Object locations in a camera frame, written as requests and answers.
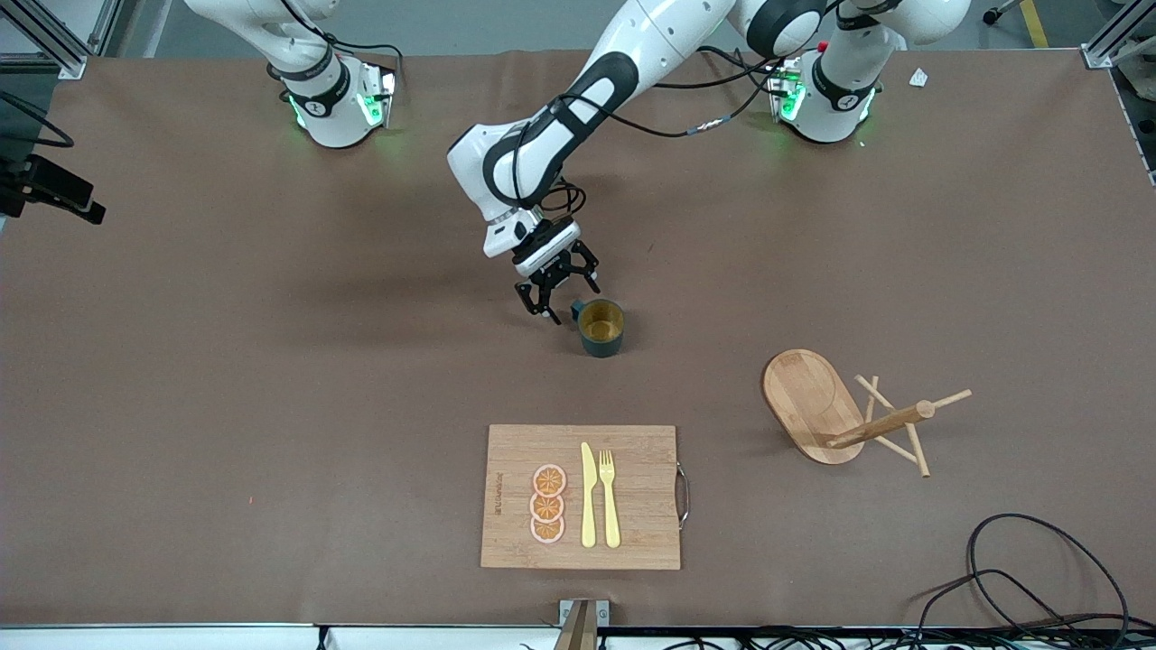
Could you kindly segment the yellow plastic knife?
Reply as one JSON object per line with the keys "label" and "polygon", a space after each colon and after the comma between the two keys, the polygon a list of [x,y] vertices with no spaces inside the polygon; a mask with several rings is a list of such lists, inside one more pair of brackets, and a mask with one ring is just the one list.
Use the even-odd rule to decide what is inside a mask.
{"label": "yellow plastic knife", "polygon": [[583,515],[581,515],[581,545],[583,548],[592,548],[596,544],[595,509],[593,493],[599,482],[596,461],[593,450],[586,441],[581,441],[583,463]]}

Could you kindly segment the yellow plastic fork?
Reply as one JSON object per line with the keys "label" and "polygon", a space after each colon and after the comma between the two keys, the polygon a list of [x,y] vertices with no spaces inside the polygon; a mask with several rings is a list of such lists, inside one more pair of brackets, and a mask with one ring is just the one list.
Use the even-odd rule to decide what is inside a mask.
{"label": "yellow plastic fork", "polygon": [[616,466],[612,450],[599,452],[599,477],[603,485],[603,538],[610,548],[618,548],[622,542],[618,522],[618,503],[614,493],[614,481],[616,478]]}

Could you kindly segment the bamboo cutting board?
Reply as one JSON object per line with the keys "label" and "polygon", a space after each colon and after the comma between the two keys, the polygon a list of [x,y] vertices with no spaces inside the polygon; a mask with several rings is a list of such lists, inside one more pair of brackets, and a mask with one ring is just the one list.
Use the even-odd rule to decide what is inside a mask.
{"label": "bamboo cutting board", "polygon": [[[612,450],[616,466],[620,547],[603,538],[603,485],[593,493],[596,544],[581,545],[581,441]],[[534,470],[553,461],[566,472],[561,497],[538,497]],[[683,509],[673,424],[491,424],[480,564],[533,571],[676,571]]]}

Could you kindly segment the aluminium frame profile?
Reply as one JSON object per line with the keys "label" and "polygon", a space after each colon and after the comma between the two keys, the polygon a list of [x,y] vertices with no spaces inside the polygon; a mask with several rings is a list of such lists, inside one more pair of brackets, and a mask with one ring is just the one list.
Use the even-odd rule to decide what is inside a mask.
{"label": "aluminium frame profile", "polygon": [[1119,12],[1080,50],[1088,69],[1111,69],[1124,60],[1143,56],[1156,49],[1156,32],[1141,40],[1138,32],[1146,23],[1156,21],[1156,0],[1122,0]]}
{"label": "aluminium frame profile", "polygon": [[125,0],[0,0],[0,71],[81,79],[108,52]]}

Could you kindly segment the dark teal cup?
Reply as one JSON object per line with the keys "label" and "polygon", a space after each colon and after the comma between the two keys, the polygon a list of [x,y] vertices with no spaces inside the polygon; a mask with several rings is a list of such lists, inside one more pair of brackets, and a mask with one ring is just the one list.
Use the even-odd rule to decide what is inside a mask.
{"label": "dark teal cup", "polygon": [[610,359],[622,348],[625,313],[610,300],[575,301],[571,304],[575,328],[583,349],[594,359]]}

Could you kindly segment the wooden mug rack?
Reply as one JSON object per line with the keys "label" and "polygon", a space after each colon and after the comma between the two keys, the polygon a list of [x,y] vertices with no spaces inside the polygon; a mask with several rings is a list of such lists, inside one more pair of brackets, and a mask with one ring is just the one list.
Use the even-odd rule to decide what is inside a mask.
{"label": "wooden mug rack", "polygon": [[864,448],[879,444],[912,461],[920,477],[928,478],[928,456],[918,424],[970,398],[972,391],[966,387],[901,408],[883,394],[879,376],[855,375],[854,382],[866,392],[864,404],[855,402],[842,375],[817,350],[796,348],[769,360],[759,386],[783,431],[809,460],[838,466],[855,460]]}

